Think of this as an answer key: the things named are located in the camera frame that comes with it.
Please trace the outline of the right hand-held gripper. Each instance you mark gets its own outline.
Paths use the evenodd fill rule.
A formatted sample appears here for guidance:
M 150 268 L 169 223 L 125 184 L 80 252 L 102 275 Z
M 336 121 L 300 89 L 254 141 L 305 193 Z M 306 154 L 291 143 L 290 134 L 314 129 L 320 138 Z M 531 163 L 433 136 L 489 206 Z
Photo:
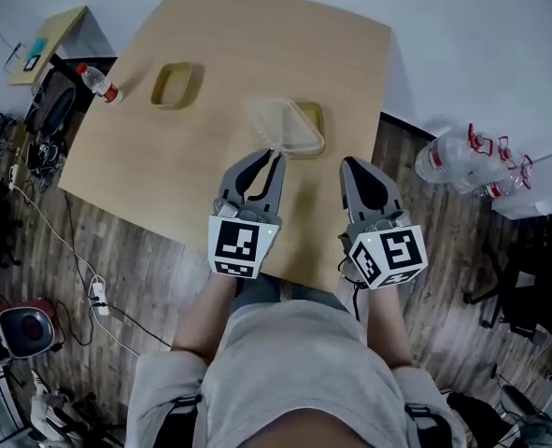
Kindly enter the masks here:
M 351 222 L 347 257 L 369 289 L 400 285 L 428 267 L 421 228 L 402 210 L 400 191 L 388 175 L 370 162 L 345 157 L 340 184 Z M 364 220 L 364 214 L 389 215 Z

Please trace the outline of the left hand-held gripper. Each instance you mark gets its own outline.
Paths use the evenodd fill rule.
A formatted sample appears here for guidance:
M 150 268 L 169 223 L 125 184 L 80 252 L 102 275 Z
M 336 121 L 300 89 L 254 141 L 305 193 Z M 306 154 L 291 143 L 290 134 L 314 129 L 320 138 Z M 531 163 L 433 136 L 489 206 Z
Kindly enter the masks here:
M 272 154 L 270 148 L 251 152 L 223 175 L 208 220 L 208 259 L 214 273 L 239 278 L 260 273 L 282 225 L 278 209 L 286 158 L 274 158 L 259 195 L 245 199 L 245 193 Z

